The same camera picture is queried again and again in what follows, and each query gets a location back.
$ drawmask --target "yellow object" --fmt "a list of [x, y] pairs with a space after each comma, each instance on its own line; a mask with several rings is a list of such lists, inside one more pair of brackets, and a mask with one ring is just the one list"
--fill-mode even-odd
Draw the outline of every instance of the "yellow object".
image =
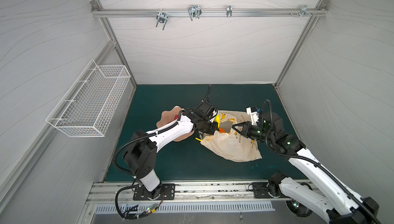
[[215, 117], [214, 122], [218, 123], [218, 128], [220, 128], [220, 116], [219, 114]]

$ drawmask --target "aluminum rail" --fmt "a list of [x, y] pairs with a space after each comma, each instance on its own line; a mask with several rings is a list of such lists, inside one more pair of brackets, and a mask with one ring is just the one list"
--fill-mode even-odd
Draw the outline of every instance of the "aluminum rail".
[[[189, 17], [187, 9], [100, 9], [92, 11], [94, 17], [156, 17], [158, 12], [168, 17]], [[232, 9], [231, 17], [298, 17], [301, 9]], [[305, 17], [326, 16], [328, 10], [306, 9]], [[200, 17], [227, 17], [226, 9], [201, 9]]]

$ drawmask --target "white wall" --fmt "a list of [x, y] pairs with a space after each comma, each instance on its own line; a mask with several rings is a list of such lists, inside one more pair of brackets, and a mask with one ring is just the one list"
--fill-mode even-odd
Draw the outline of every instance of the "white wall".
[[394, 197], [394, 0], [330, 0], [279, 90], [301, 139], [340, 180]]
[[0, 185], [108, 40], [89, 0], [0, 0]]
[[[105, 9], [315, 7], [318, 0], [101, 0]], [[306, 19], [111, 18], [138, 84], [274, 83]]]

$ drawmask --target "green table surface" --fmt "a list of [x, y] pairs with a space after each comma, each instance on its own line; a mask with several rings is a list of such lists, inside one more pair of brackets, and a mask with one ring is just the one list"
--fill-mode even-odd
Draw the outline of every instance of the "green table surface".
[[[156, 122], [164, 110], [178, 105], [190, 108], [204, 98], [208, 85], [138, 85], [128, 111], [118, 144], [119, 148], [130, 140], [138, 130], [149, 131], [156, 128]], [[212, 85], [210, 103], [219, 110], [244, 111], [250, 106], [261, 107], [269, 99], [273, 112], [283, 118], [285, 131], [295, 134], [286, 112], [273, 85]], [[172, 180], [239, 180], [268, 179], [281, 171], [294, 179], [306, 177], [286, 159], [277, 156], [259, 144], [262, 159], [250, 162], [233, 162], [217, 156], [195, 139], [198, 134], [179, 142], [171, 142], [157, 153], [155, 171], [162, 181]], [[127, 168], [118, 157], [118, 164]], [[131, 182], [131, 175], [110, 166], [106, 182]]]

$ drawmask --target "plastic bag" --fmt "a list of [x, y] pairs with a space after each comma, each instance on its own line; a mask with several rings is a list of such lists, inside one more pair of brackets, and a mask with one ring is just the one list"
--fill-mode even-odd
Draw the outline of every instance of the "plastic bag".
[[257, 142], [241, 136], [231, 128], [233, 124], [250, 121], [250, 116], [240, 111], [219, 111], [219, 117], [220, 128], [225, 132], [215, 131], [214, 135], [206, 135], [200, 143], [216, 155], [234, 162], [261, 159]]

